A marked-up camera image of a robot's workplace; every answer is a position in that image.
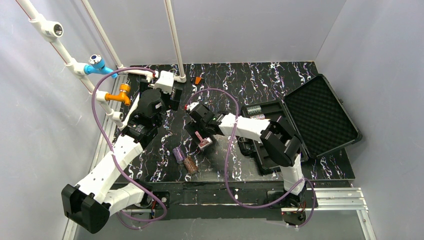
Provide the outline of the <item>red playing card deck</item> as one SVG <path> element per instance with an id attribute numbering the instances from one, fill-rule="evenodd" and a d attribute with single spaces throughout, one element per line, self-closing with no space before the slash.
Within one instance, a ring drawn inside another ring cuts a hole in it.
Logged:
<path id="1" fill-rule="evenodd" d="M 195 135 L 197 136 L 197 138 L 200 141 L 199 144 L 198 144 L 198 148 L 201 151 L 204 151 L 207 147 L 209 147 L 213 143 L 213 141 L 210 137 L 203 138 L 198 131 L 195 132 Z"/>

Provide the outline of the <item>purple poker chip stack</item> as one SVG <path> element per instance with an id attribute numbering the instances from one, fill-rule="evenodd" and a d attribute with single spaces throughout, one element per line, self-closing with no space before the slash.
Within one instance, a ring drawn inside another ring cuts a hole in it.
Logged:
<path id="1" fill-rule="evenodd" d="M 178 164 L 183 164 L 184 163 L 184 160 L 186 159 L 186 155 L 185 155 L 184 151 L 179 146 L 175 147 L 172 150 L 172 153 L 173 153 L 173 155 L 174 155 L 174 157 L 176 159 L 176 162 Z"/>

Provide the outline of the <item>orange black poker chip stack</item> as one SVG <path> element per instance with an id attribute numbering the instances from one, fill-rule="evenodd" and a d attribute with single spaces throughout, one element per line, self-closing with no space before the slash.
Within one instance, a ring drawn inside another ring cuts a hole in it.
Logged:
<path id="1" fill-rule="evenodd" d="M 183 164 L 190 175 L 193 175 L 199 171 L 199 168 L 197 167 L 196 163 L 192 160 L 190 156 L 188 156 L 187 158 L 183 160 Z"/>

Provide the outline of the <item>black poker set case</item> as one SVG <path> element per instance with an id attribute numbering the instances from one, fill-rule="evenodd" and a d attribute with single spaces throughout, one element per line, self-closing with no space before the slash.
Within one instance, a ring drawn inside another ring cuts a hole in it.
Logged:
<path id="1" fill-rule="evenodd" d="M 240 115 L 250 118 L 247 107 L 260 106 L 265 119 L 282 116 L 302 139 L 301 161 L 333 155 L 362 139 L 362 133 L 346 111 L 342 100 L 323 74 L 313 77 L 282 100 L 241 107 Z"/>

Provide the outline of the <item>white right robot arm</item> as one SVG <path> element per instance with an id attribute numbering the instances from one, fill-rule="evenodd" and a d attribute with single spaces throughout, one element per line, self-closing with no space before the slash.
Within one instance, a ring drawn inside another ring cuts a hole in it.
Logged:
<path id="1" fill-rule="evenodd" d="M 302 141 L 282 116 L 277 119 L 254 119 L 219 111 L 212 112 L 204 104 L 185 106 L 191 121 L 185 126 L 193 139 L 214 135 L 242 137 L 260 143 L 267 156 L 279 165 L 284 190 L 290 197 L 302 197 L 306 191 L 301 168 Z"/>

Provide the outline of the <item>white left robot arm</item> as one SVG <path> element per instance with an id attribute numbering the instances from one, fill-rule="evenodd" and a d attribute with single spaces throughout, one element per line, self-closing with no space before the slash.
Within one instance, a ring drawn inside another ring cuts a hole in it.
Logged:
<path id="1" fill-rule="evenodd" d="M 168 110 L 178 110 L 182 88 L 164 87 L 140 89 L 126 118 L 126 126 L 110 150 L 96 167 L 75 185 L 67 184 L 61 191 L 64 215 L 88 232 L 99 232 L 110 216 L 128 206 L 141 203 L 151 195 L 151 187 L 132 180 L 126 186 L 112 186 L 132 160 L 157 136 Z"/>

